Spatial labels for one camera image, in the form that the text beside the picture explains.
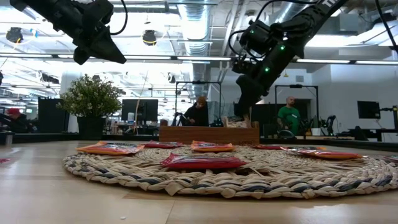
green plant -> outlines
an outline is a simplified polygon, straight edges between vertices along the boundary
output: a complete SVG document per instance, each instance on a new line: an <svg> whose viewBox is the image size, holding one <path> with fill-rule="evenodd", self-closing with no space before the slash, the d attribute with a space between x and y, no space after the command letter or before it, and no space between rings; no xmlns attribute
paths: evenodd
<svg viewBox="0 0 398 224"><path fill-rule="evenodd" d="M109 116L121 108L119 96L118 88L113 87L111 81L85 75L72 81L71 87L60 95L63 103L59 103L57 108L75 116Z"/></svg>

red hat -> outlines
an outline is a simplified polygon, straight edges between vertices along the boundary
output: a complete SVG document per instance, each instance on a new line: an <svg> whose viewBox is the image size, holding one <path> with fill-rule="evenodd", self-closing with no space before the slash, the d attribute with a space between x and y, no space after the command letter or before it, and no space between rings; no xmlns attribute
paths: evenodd
<svg viewBox="0 0 398 224"><path fill-rule="evenodd" d="M17 108L11 108L7 110L7 114L9 115L19 115L21 112L19 112L19 109Z"/></svg>

potted plant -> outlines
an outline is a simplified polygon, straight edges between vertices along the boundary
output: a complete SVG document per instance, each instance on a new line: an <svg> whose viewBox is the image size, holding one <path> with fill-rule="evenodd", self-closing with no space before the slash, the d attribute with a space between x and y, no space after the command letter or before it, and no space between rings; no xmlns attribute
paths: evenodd
<svg viewBox="0 0 398 224"><path fill-rule="evenodd" d="M72 81L71 87L60 95L57 106L77 116L79 134L84 140L100 140L105 117L121 108L119 90L111 81L84 77Z"/></svg>

pillar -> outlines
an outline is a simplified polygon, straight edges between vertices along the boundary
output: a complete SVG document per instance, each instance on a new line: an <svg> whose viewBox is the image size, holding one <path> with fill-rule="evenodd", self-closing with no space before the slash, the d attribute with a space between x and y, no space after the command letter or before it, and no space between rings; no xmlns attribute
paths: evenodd
<svg viewBox="0 0 398 224"><path fill-rule="evenodd" d="M79 72L78 70L64 71L61 76L60 94L65 93L68 90L68 88L72 84L72 81L77 80L82 76L83 76L83 73ZM77 124L77 117L72 114L69 115L68 132L71 132L71 133L79 132L79 126Z"/></svg>

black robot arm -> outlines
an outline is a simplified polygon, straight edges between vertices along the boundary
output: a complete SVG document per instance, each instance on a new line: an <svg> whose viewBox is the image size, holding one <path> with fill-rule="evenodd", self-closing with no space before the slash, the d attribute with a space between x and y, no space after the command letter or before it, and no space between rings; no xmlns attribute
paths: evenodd
<svg viewBox="0 0 398 224"><path fill-rule="evenodd" d="M70 36L77 46L73 59L80 65L90 57L126 62L111 38L109 26L105 26L113 15L113 5L108 0L88 4L71 0L10 0L10 4L20 11L31 7L51 22L56 31Z"/></svg>
<svg viewBox="0 0 398 224"><path fill-rule="evenodd" d="M307 42L347 1L320 0L291 20L271 26L259 20L249 23L250 26L242 31L239 43L251 58L239 54L233 65L234 72L243 74L236 80L241 88L237 115L248 113L249 107L255 105L261 96L268 95L269 88L292 59L304 57Z"/></svg>

